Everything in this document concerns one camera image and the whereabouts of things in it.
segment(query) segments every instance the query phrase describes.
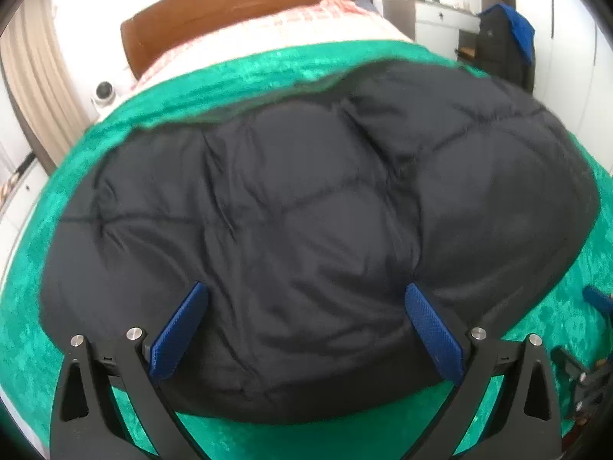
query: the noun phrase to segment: brown headboard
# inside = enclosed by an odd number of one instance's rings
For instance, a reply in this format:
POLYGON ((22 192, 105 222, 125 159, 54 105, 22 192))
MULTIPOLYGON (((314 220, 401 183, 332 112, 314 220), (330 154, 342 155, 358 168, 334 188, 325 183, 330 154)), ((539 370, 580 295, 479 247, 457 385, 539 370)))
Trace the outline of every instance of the brown headboard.
POLYGON ((121 24, 128 63, 140 76, 166 51, 237 22, 320 0, 162 0, 121 24))

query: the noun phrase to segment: beige curtain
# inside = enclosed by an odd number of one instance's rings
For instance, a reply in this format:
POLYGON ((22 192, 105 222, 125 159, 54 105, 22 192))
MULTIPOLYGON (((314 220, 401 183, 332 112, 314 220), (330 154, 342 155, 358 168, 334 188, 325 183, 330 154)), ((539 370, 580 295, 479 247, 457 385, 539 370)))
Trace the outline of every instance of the beige curtain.
POLYGON ((24 0, 0 36, 0 58, 23 117, 59 165, 90 123, 57 45, 51 0, 24 0))

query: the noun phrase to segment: green blanket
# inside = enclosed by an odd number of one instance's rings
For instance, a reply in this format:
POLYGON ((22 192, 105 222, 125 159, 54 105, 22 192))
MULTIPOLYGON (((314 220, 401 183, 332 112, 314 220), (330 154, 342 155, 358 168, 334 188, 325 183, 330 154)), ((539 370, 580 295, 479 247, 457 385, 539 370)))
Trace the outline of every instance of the green blanket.
MULTIPOLYGON (((157 85, 85 133, 44 189, 0 298, 0 385, 44 443, 49 440, 51 405, 62 355, 38 322, 42 270, 62 210, 90 168, 136 125, 155 128, 161 122, 198 115, 296 82, 313 81, 387 58, 460 67, 418 45, 399 41, 289 48, 208 67, 157 85)), ((593 284, 603 291, 613 291, 613 180, 589 155, 586 158, 602 199, 598 221, 566 276, 506 338, 523 340, 527 333, 536 332, 548 349, 564 345, 591 365, 612 349, 611 327, 583 302, 581 290, 593 284)), ((568 390, 563 379, 558 379, 558 385, 564 405, 568 390)), ((500 380, 494 379, 459 450, 478 438, 499 386, 500 380)), ((443 383, 378 409, 303 425, 239 424, 187 415, 180 418, 213 460, 396 460, 423 431, 450 389, 443 383)), ((115 394, 136 444, 152 451, 127 396, 120 391, 115 394)))

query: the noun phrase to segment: blue textured pad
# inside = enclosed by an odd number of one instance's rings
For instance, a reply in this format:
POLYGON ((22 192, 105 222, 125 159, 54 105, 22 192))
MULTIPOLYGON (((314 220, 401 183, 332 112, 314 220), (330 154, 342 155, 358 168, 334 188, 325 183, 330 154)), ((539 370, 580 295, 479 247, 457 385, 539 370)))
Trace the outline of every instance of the blue textured pad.
POLYGON ((583 299, 605 316, 613 316, 613 297, 588 285, 583 289, 583 299))
POLYGON ((185 354, 208 308, 208 290, 198 282, 151 346, 149 377, 170 377, 185 354))
POLYGON ((414 283, 406 288, 405 310, 440 376, 460 384, 464 378, 462 348, 414 283))

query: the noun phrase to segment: metal pin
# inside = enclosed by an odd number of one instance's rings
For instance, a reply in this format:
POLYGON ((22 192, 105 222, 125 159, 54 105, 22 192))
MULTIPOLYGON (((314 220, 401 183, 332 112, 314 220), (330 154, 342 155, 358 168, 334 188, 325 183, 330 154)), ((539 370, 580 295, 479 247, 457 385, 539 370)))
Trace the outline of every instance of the metal pin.
POLYGON ((483 340, 487 337, 487 332, 481 327, 474 327, 470 331, 470 335, 472 335, 476 340, 483 340))
POLYGON ((133 327, 126 333, 126 337, 130 340, 137 340, 143 335, 143 330, 139 327, 133 327))
POLYGON ((528 340, 533 346, 540 346, 543 343, 540 335, 536 335, 535 333, 530 334, 528 340))
POLYGON ((83 341, 85 340, 85 338, 82 335, 75 335, 71 340, 70 340, 70 345, 74 348, 78 348, 81 344, 83 344, 83 341))

